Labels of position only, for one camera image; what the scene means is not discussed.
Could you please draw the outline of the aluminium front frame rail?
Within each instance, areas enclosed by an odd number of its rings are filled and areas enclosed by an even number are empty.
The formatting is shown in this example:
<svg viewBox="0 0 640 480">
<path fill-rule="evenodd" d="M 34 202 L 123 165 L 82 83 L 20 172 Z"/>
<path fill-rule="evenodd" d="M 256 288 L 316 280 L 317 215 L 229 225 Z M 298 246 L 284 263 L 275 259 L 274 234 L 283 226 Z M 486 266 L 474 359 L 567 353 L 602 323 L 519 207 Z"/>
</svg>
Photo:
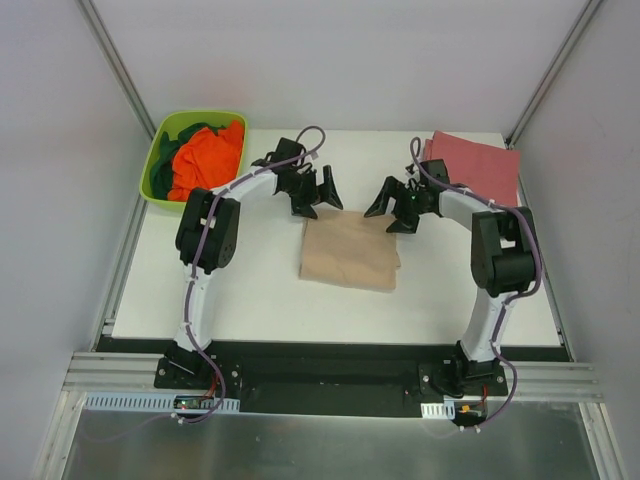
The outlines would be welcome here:
<svg viewBox="0 0 640 480">
<path fill-rule="evenodd" d="M 63 388 L 85 392 L 154 392 L 158 354 L 76 352 Z M 515 361 L 517 401 L 601 403 L 604 393 L 589 363 Z"/>
</svg>

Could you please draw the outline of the orange t shirt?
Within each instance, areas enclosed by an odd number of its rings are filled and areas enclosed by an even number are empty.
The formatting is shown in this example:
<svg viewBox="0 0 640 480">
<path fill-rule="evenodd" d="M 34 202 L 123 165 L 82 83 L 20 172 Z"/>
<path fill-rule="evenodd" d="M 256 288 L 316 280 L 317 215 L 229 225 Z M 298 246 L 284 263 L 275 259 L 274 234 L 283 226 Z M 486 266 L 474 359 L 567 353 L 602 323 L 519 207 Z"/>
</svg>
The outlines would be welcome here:
<svg viewBox="0 0 640 480">
<path fill-rule="evenodd" d="M 240 167 L 245 127 L 238 120 L 228 126 L 195 123 L 182 130 L 171 161 L 172 185 L 167 199 L 186 202 L 194 188 L 205 190 L 234 180 Z"/>
</svg>

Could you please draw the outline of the dark green t shirt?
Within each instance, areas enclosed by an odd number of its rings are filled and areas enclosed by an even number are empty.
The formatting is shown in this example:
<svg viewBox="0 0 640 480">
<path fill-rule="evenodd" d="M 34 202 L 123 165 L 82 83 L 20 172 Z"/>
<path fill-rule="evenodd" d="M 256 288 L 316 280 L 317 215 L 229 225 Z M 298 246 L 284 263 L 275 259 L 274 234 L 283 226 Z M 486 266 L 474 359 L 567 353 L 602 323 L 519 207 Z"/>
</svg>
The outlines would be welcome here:
<svg viewBox="0 0 640 480">
<path fill-rule="evenodd" d="M 173 159 L 179 149 L 202 129 L 208 129 L 217 135 L 220 127 L 205 122 L 194 123 L 180 131 L 175 139 L 171 139 L 167 132 L 162 133 L 159 141 L 158 160 L 151 167 L 149 175 L 152 194 L 156 199 L 168 200 L 174 178 Z"/>
</svg>

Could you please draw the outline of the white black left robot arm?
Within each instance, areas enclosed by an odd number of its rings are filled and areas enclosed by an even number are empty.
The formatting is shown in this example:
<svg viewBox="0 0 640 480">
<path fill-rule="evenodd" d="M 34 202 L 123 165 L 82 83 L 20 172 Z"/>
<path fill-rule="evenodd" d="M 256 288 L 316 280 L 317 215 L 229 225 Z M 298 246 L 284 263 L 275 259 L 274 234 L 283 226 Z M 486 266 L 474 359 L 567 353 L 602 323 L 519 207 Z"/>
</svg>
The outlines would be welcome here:
<svg viewBox="0 0 640 480">
<path fill-rule="evenodd" d="M 157 387 L 167 388 L 175 383 L 204 389 L 220 380 L 221 375 L 206 353 L 212 342 L 208 316 L 219 295 L 222 270 L 236 252 L 243 203 L 284 193 L 290 199 L 291 215 L 306 219 L 318 217 L 318 204 L 343 208 L 329 165 L 322 167 L 322 181 L 317 181 L 313 160 L 318 150 L 281 138 L 275 150 L 254 161 L 238 179 L 213 189 L 197 187 L 191 192 L 175 239 L 185 274 L 181 320 L 158 363 Z"/>
</svg>

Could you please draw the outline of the beige t shirt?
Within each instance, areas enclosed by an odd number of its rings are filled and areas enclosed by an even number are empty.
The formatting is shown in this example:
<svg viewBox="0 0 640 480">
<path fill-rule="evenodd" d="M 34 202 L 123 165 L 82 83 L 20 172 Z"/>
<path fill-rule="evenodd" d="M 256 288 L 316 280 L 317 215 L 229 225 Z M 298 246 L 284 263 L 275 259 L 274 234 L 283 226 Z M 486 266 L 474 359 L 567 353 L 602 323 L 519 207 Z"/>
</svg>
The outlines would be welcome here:
<svg viewBox="0 0 640 480">
<path fill-rule="evenodd" d="M 345 288 L 391 292 L 401 267 L 389 215 L 319 210 L 303 228 L 299 278 Z"/>
</svg>

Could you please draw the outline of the green plastic basket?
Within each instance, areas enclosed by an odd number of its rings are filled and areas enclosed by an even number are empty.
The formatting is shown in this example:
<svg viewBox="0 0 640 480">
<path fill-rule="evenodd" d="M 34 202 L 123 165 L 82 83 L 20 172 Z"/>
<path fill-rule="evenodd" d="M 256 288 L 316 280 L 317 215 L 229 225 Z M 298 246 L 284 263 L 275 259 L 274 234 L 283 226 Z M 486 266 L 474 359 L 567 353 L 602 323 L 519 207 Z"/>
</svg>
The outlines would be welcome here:
<svg viewBox="0 0 640 480">
<path fill-rule="evenodd" d="M 176 135 L 180 131 L 182 131 L 183 129 L 189 127 L 194 123 L 205 122 L 213 126 L 228 126 L 232 120 L 240 121 L 241 123 L 244 124 L 244 127 L 245 127 L 243 153 L 242 153 L 240 167 L 236 176 L 237 178 L 241 173 L 243 163 L 244 163 L 243 155 L 244 155 L 244 146 L 245 146 L 245 136 L 246 136 L 246 133 L 248 132 L 248 125 L 245 118 L 240 114 L 237 114 L 234 112 L 226 112 L 226 111 L 216 111 L 216 110 L 178 111 L 170 114 L 164 119 L 164 121 L 161 123 L 159 129 L 157 130 L 154 136 L 152 145 L 147 154 L 146 163 L 140 179 L 140 185 L 139 185 L 140 195 L 148 202 L 155 204 L 165 210 L 181 213 L 185 208 L 186 202 L 174 202 L 169 200 L 156 199 L 152 194 L 152 190 L 150 186 L 149 175 L 150 175 L 151 167 L 158 160 L 159 141 L 162 133 L 167 132 L 170 135 L 171 139 L 175 139 Z"/>
</svg>

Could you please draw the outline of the folded red t shirt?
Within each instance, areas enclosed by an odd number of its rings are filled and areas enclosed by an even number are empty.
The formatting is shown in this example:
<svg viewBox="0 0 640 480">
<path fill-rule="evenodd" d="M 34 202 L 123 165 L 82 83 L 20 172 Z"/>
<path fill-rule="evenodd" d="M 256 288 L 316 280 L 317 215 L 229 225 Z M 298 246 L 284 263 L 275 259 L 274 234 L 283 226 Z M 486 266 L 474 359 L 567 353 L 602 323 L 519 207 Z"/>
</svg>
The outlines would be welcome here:
<svg viewBox="0 0 640 480">
<path fill-rule="evenodd" d="M 520 153 L 436 131 L 426 141 L 426 160 L 443 160 L 451 184 L 470 188 L 485 199 L 518 205 Z"/>
</svg>

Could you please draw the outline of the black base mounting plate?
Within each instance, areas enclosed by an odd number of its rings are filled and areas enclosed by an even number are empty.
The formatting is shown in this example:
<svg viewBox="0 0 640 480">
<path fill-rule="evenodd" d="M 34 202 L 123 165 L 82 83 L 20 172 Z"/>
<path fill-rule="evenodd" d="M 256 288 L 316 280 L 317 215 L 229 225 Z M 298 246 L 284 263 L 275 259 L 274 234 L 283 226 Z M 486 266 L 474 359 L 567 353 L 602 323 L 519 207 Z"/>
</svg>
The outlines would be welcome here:
<svg viewBox="0 0 640 480">
<path fill-rule="evenodd" d="M 507 394 L 498 361 L 467 367 L 454 346 L 215 341 L 204 354 L 171 340 L 103 337 L 105 353 L 157 353 L 154 387 L 181 390 L 189 406 L 219 395 L 243 413 L 413 418 L 447 397 Z"/>
</svg>

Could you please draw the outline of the right aluminium corner post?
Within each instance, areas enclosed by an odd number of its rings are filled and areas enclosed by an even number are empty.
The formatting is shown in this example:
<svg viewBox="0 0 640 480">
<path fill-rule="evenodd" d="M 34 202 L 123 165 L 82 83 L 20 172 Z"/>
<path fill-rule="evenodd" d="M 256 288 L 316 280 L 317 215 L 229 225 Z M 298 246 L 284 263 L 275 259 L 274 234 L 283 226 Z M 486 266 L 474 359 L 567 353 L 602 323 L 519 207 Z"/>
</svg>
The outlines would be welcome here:
<svg viewBox="0 0 640 480">
<path fill-rule="evenodd" d="M 566 63 L 569 61 L 572 53 L 577 48 L 592 22 L 605 4 L 605 0 L 588 0 L 584 2 L 577 17 L 573 21 L 570 29 L 535 87 L 533 94 L 519 115 L 515 125 L 506 135 L 505 145 L 508 149 L 513 149 L 523 136 L 527 126 L 534 118 L 534 115 L 542 105 L 545 98 L 551 92 L 552 87 Z"/>
</svg>

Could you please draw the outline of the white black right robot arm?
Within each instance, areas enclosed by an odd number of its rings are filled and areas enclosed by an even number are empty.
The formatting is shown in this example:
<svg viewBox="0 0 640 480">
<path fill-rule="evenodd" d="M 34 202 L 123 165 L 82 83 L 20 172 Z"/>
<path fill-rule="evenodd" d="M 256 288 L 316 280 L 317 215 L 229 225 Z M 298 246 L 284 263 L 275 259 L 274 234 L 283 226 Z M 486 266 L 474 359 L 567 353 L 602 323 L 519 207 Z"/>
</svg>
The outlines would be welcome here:
<svg viewBox="0 0 640 480">
<path fill-rule="evenodd" d="M 470 270 L 477 287 L 471 318 L 453 357 L 430 376 L 437 392 L 461 398 L 501 373 L 501 340 L 511 308 L 540 288 L 542 264 L 531 211 L 487 200 L 449 182 L 442 159 L 408 168 L 405 182 L 389 176 L 366 218 L 389 212 L 389 233 L 414 234 L 420 217 L 432 213 L 471 233 Z"/>
</svg>

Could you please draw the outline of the aluminium corner post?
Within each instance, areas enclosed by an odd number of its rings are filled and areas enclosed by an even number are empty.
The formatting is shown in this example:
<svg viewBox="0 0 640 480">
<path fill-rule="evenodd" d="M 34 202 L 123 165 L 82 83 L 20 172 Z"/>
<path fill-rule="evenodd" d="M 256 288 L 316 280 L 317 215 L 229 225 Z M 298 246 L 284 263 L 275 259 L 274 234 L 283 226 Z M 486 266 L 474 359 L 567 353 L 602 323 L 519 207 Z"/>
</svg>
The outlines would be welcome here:
<svg viewBox="0 0 640 480">
<path fill-rule="evenodd" d="M 76 0 L 75 4 L 102 52 L 135 117 L 149 139 L 156 133 L 156 125 L 139 90 L 114 42 L 105 21 L 92 0 Z"/>
<path fill-rule="evenodd" d="M 515 125 L 506 135 L 505 145 L 508 149 L 513 149 L 523 136 L 527 126 L 534 118 L 534 115 L 542 105 L 545 98 L 551 92 L 552 87 L 566 63 L 569 61 L 572 53 L 577 48 L 592 22 L 605 4 L 605 0 L 588 0 L 584 2 L 577 17 L 573 21 L 570 29 L 535 87 L 533 94 L 519 115 Z"/>
</svg>

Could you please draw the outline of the left aluminium corner post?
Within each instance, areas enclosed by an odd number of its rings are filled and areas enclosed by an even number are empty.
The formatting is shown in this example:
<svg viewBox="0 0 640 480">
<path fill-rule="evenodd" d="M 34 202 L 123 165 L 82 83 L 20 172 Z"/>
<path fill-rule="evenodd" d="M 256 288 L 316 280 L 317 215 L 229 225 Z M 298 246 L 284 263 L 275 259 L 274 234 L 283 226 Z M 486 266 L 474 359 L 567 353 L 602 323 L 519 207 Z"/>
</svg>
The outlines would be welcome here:
<svg viewBox="0 0 640 480">
<path fill-rule="evenodd" d="M 139 90 L 114 42 L 105 21 L 92 0 L 76 0 L 75 4 L 102 52 L 135 117 L 149 139 L 156 133 L 156 125 Z"/>
</svg>

